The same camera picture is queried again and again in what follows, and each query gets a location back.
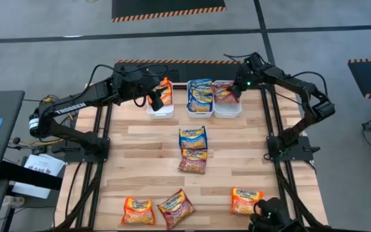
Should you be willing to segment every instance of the white plastic bin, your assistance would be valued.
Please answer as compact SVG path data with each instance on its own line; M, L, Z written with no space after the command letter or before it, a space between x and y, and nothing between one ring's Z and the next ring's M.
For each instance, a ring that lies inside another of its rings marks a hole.
M233 81L215 81L213 84L233 83ZM213 102L214 116L221 119L233 119L237 117L243 110L242 102L236 104L216 104Z
M173 83L170 81L171 85L171 102L172 104L166 106L164 105L158 111L154 111L150 104L148 104L147 99L147 113L152 119L169 119L174 115L174 89Z
M188 92L188 89L190 88L190 82L191 82L191 81L188 81L188 82L187 82L187 99L190 99L190 98L189 98L189 92ZM211 115L212 115L213 112L214 112L213 108L214 108L214 107L211 107L211 111L210 111L210 112L191 112L191 111L187 108L188 116L189 116L189 117L192 117L192 118L195 118L195 119L209 118L209 117L211 117Z

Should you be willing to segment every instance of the concrete floor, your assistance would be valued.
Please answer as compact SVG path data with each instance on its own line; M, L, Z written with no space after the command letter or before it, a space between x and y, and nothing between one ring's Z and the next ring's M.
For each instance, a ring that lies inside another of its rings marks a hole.
M226 12L111 23L108 0L0 0L0 38L260 27L252 0L225 2ZM268 28L371 24L371 1L367 0L260 3ZM312 145L321 146L315 165L329 224L371 231L371 148L361 136L360 125L371 119L371 100L362 97L346 64L347 59L371 58L371 30L269 37L276 64L288 73L321 73L336 104L334 116L307 130ZM261 34L6 43L0 44L0 90L24 90L28 99L41 99L49 93L64 97L80 92L99 63L112 65L116 59L224 59L223 53L253 51L266 56ZM99 70L94 81L109 74ZM322 88L319 79L302 78ZM35 107L32 102L23 103L13 137L32 140L28 116ZM347 130L337 130L339 125ZM5 157L16 161L28 154L8 150ZM26 202L29 206L54 206L57 196L58 192L52 191L48 200L27 198ZM15 215L11 231L47 229L52 225L52 213L53 209L24 210Z

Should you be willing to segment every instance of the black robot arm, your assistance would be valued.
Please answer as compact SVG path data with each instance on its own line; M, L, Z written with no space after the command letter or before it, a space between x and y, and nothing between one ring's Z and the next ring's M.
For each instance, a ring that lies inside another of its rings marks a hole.
M326 119L335 112L334 104L324 93L317 89L315 84L293 78L278 67L266 63L258 53L253 53L244 59L244 63L236 73L236 79L230 90L236 97L240 97L249 86L261 84L276 84L297 93L301 98L301 107L304 111L304 117L295 126L287 128L277 137L269 139L271 157L280 155L297 144L299 135L303 130ZM310 102L312 96L319 101L315 105Z
M153 101L152 108L157 111L163 106L160 96L164 89L154 90L159 83L157 75L153 75L148 68L122 67L111 77L87 86L81 93L41 103L30 115L30 134L38 139L55 136L80 144L86 153L101 153L105 148L104 143L107 142L105 139L98 138L93 132L83 133L63 126L54 118L88 106L100 107L111 103L120 105L140 97L143 98L143 103L137 106L143 106L147 96Z

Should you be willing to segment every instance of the wooden table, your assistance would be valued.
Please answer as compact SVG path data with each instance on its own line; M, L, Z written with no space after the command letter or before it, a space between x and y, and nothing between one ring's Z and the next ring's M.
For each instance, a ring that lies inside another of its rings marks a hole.
M282 88L277 87L277 92L295 99L293 93ZM102 172L95 229L165 229L166 222L157 204L180 188L185 191L196 212L175 229L247 229L248 217L230 215L231 187L264 191L264 199L278 196L273 164L263 159L263 154L267 153L265 138L268 133L259 90L243 93L243 111L236 119L217 119L214 116L208 119L189 118L186 91L174 90L173 93L175 112L171 119L152 120L145 108L138 108L133 102L113 107L109 131L112 145ZM283 125L296 124L300 120L298 105L281 97L278 101ZM274 115L270 98L269 108ZM91 131L95 112L95 108L81 110L77 130ZM276 125L274 117L272 119L273 125ZM178 129L200 128L203 125L207 128L209 145L205 175L177 171L181 160ZM292 166L300 199L321 223L326 224L313 169L301 161L292 162ZM66 167L55 212L58 224L64 220L66 199L76 167L76 164ZM80 197L84 170L85 164L77 174L70 211ZM153 199L156 226L120 225L127 196L139 200ZM90 202L88 199L83 226L87 225Z

